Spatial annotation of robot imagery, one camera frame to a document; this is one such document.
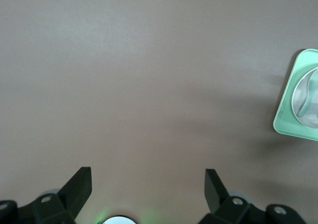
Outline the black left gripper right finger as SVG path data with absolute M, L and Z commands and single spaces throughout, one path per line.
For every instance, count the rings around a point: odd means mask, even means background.
M 246 199 L 231 196 L 216 170 L 205 170 L 204 195 L 210 212 L 198 224 L 305 224 L 292 208 L 271 204 L 260 210 Z

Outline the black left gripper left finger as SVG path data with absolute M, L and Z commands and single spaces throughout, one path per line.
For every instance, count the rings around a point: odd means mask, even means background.
M 57 193 L 41 195 L 23 207 L 0 200 L 0 224 L 76 224 L 91 193 L 91 168 L 81 167 Z

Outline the beige round plate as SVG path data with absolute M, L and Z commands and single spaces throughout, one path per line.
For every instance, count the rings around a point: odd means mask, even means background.
M 304 117 L 298 117 L 298 112 L 307 97 L 307 82 L 318 67 L 308 71 L 297 83 L 292 96 L 292 111 L 296 119 L 304 126 L 318 129 L 318 89 L 315 91 L 311 105 Z

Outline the grey-green plastic spoon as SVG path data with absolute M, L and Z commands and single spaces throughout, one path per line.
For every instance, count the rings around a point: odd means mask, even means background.
M 304 117 L 307 113 L 312 99 L 314 97 L 315 91 L 318 89 L 318 69 L 315 70 L 308 79 L 307 82 L 307 97 L 304 101 L 303 106 L 301 107 L 300 111 L 298 112 L 298 117 Z

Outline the light green rectangular tray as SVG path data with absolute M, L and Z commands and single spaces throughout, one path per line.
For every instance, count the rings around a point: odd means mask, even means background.
M 302 125 L 294 116 L 291 104 L 293 91 L 299 80 L 308 71 L 316 67 L 318 67 L 318 50 L 306 49 L 296 56 L 273 120 L 273 128 L 276 132 L 284 135 L 318 141 L 318 129 Z

